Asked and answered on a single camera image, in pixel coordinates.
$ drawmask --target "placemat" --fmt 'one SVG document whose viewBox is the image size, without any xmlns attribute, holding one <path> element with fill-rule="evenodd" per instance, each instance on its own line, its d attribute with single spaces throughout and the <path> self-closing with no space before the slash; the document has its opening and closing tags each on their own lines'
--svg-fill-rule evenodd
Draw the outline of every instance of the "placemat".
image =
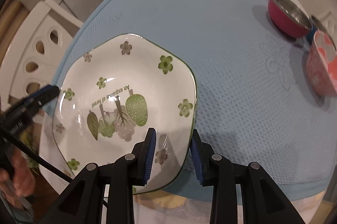
<svg viewBox="0 0 337 224">
<path fill-rule="evenodd" d="M 326 188 L 336 163 L 336 100 L 315 95 L 304 71 L 308 45 L 274 27 L 267 0 L 104 0 L 52 84 L 61 86 L 77 58 L 122 33 L 143 36 L 191 67 L 195 128 L 216 153 L 259 162 L 290 200 Z M 183 169 L 165 190 L 210 201 L 212 189 L 198 185 L 190 156 Z"/>
</svg>

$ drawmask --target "black cable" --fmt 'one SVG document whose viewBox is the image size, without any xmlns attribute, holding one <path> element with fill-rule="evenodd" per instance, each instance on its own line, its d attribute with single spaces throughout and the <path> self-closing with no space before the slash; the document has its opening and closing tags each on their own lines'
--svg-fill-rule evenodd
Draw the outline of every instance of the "black cable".
<svg viewBox="0 0 337 224">
<path fill-rule="evenodd" d="M 0 136 L 7 139 L 10 143 L 14 146 L 19 148 L 22 152 L 24 152 L 28 157 L 35 160 L 38 164 L 49 170 L 50 172 L 54 173 L 55 175 L 59 176 L 66 182 L 72 182 L 72 178 L 61 172 L 58 168 L 54 167 L 50 163 L 46 162 L 43 158 L 39 155 L 35 154 L 32 150 L 30 150 L 24 143 L 14 137 L 6 128 L 0 125 Z M 107 207 L 107 202 L 103 200 L 103 205 Z"/>
</svg>

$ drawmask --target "pink bowl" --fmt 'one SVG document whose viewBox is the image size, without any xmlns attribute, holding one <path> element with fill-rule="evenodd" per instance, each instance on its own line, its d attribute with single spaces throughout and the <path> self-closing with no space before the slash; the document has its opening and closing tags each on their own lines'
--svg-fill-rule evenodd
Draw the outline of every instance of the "pink bowl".
<svg viewBox="0 0 337 224">
<path fill-rule="evenodd" d="M 306 62 L 308 80 L 319 96 L 337 97 L 337 56 L 330 37 L 317 30 Z"/>
<path fill-rule="evenodd" d="M 293 38 L 300 38 L 312 30 L 303 11 L 290 0 L 269 0 L 268 12 L 274 24 Z"/>
</svg>

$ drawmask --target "silver bolt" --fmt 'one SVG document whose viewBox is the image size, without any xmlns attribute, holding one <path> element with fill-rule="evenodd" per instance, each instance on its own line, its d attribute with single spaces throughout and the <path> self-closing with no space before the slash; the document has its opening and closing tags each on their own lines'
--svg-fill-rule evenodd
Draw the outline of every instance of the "silver bolt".
<svg viewBox="0 0 337 224">
<path fill-rule="evenodd" d="M 125 155 L 125 159 L 126 160 L 133 160 L 136 156 L 132 153 L 128 153 L 127 155 Z"/>
<path fill-rule="evenodd" d="M 214 155 L 212 155 L 212 158 L 216 161 L 222 160 L 222 156 L 219 155 L 218 153 L 215 153 Z"/>
<path fill-rule="evenodd" d="M 93 170 L 95 170 L 96 169 L 96 164 L 95 163 L 89 163 L 88 165 L 87 165 L 87 170 L 88 171 L 93 171 Z"/>
<path fill-rule="evenodd" d="M 257 162 L 252 162 L 250 166 L 255 170 L 258 170 L 261 167 L 260 164 L 258 164 Z"/>
</svg>

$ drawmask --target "hand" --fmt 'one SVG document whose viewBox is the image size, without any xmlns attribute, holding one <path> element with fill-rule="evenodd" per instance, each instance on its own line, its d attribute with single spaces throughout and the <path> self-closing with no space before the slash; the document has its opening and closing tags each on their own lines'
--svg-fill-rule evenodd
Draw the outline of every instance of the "hand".
<svg viewBox="0 0 337 224">
<path fill-rule="evenodd" d="M 15 148 L 11 163 L 14 167 L 13 185 L 15 187 L 15 194 L 17 196 L 30 196 L 34 193 L 35 178 L 27 166 L 26 159 L 22 156 L 21 151 Z M 9 179 L 8 173 L 0 170 L 0 190 L 3 192 L 7 201 L 18 209 L 22 209 L 20 202 L 18 202 L 15 195 L 7 187 L 5 181 Z"/>
</svg>

